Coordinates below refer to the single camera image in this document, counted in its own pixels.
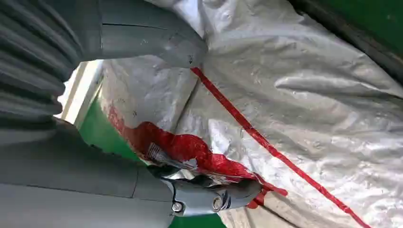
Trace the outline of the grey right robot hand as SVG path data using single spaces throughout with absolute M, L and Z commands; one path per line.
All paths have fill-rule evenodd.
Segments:
M 166 179 L 88 145 L 56 118 L 81 62 L 154 55 L 191 68 L 206 53 L 187 22 L 143 0 L 1 1 L 1 227 L 166 228 L 174 216 L 251 202 L 261 189 L 254 180 Z

